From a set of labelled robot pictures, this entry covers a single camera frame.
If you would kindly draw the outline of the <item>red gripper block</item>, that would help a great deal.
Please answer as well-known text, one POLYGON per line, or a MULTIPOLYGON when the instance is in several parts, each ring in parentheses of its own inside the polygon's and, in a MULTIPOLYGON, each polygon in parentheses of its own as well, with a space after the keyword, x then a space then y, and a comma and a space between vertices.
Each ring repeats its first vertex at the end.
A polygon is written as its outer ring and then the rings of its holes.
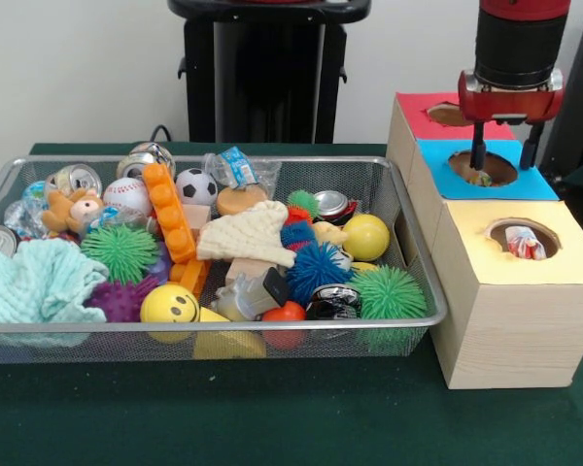
POLYGON ((554 69, 541 85, 530 89, 506 89, 482 83, 471 70, 462 71, 458 81, 460 109, 463 117, 474 121, 470 167, 482 170, 485 164, 485 122, 523 121, 531 131, 523 143, 520 169, 535 165, 546 120, 555 117, 564 98, 564 76, 554 69))

